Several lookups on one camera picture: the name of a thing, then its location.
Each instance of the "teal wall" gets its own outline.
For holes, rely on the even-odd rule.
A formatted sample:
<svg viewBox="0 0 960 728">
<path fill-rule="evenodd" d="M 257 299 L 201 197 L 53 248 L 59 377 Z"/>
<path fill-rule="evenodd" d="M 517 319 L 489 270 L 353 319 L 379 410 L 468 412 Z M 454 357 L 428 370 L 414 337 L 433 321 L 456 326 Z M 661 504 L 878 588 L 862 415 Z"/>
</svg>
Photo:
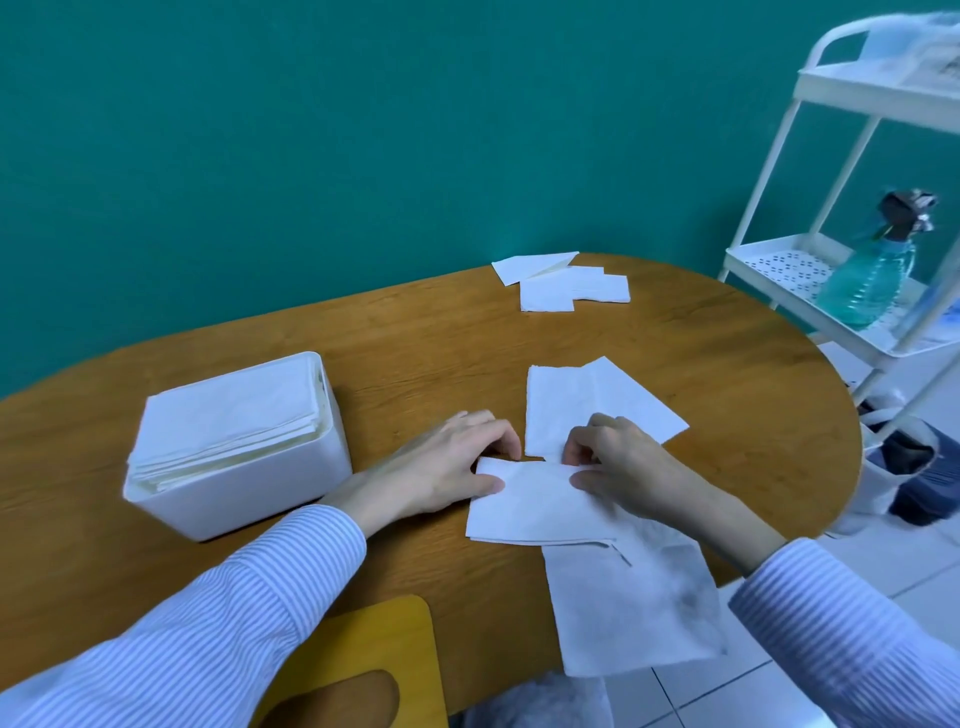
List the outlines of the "teal wall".
<svg viewBox="0 0 960 728">
<path fill-rule="evenodd" d="M 713 274 L 808 47 L 930 9 L 906 6 L 2 0 L 0 395 L 507 255 Z M 858 124 L 802 112 L 753 237 L 808 223 Z M 958 140 L 876 142 L 828 231 L 856 232 L 885 184 L 943 192 L 960 226 Z"/>
</svg>

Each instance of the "wooden table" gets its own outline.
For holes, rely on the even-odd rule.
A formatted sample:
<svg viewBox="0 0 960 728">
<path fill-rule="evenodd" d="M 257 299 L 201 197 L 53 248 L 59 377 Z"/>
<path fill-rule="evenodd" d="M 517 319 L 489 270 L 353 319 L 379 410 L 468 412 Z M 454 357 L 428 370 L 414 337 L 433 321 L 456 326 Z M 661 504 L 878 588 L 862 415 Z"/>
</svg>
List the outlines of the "wooden table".
<svg viewBox="0 0 960 728">
<path fill-rule="evenodd" d="M 0 402 L 0 686 L 115 636 L 262 533 L 191 543 L 120 498 L 145 398 L 286 354 L 324 357 L 354 468 L 458 411 L 522 433 L 527 368 L 607 355 L 690 429 L 668 444 L 789 538 L 820 533 L 860 468 L 847 390 L 804 335 L 727 285 L 617 255 L 629 304 L 521 313 L 489 266 L 147 341 Z M 418 594 L 459 711 L 561 663 L 538 548 L 464 537 L 466 506 L 372 539 L 333 613 Z M 733 572 L 708 554 L 717 582 Z"/>
</svg>

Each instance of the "person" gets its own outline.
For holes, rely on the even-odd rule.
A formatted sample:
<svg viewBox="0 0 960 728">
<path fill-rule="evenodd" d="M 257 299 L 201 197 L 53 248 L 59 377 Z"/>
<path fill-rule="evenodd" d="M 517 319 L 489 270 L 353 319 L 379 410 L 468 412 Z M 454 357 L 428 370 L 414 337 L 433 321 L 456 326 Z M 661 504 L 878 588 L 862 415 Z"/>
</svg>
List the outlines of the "person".
<svg viewBox="0 0 960 728">
<path fill-rule="evenodd" d="M 504 487 L 471 471 L 489 448 L 521 455 L 508 422 L 458 413 L 319 504 L 290 513 L 116 639 L 0 694 L 3 724 L 247 726 L 280 665 L 359 568 L 367 538 L 397 519 Z M 960 726 L 957 652 L 816 542 L 788 544 L 623 418 L 596 414 L 574 427 L 564 462 L 599 463 L 571 484 L 681 530 L 747 576 L 732 611 L 837 725 Z M 541 680 L 530 694 L 538 685 L 549 693 L 560 680 Z M 500 710 L 508 714 L 503 725 L 594 728 L 579 718 L 537 722 L 542 702 L 518 703 L 522 687 L 511 693 L 479 706 L 467 723 L 497 725 Z M 567 694 L 606 700 L 597 691 Z M 560 708 L 609 719 L 609 708 Z"/>
</svg>

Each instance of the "napkin box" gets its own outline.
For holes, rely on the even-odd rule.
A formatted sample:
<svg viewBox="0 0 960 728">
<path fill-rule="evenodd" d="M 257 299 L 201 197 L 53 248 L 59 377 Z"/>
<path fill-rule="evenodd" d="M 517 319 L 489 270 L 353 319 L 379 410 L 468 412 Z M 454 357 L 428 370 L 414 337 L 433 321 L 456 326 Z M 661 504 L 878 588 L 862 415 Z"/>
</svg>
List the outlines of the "napkin box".
<svg viewBox="0 0 960 728">
<path fill-rule="evenodd" d="M 206 541 L 303 505 L 332 491 L 352 473 L 340 409 L 315 352 L 330 412 L 315 440 L 230 466 L 160 493 L 131 482 L 123 497 L 193 541 Z"/>
</svg>

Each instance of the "striped shirt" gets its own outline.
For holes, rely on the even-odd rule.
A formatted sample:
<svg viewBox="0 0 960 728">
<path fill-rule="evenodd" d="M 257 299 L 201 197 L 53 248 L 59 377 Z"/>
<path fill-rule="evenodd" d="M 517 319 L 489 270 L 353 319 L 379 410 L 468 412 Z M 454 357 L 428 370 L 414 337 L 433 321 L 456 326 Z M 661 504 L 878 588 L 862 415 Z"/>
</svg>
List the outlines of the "striped shirt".
<svg viewBox="0 0 960 728">
<path fill-rule="evenodd" d="M 0 725 L 246 728 L 366 554 L 301 508 L 120 637 L 0 693 Z M 960 726 L 960 656 L 814 542 L 771 557 L 731 609 L 840 726 Z"/>
</svg>

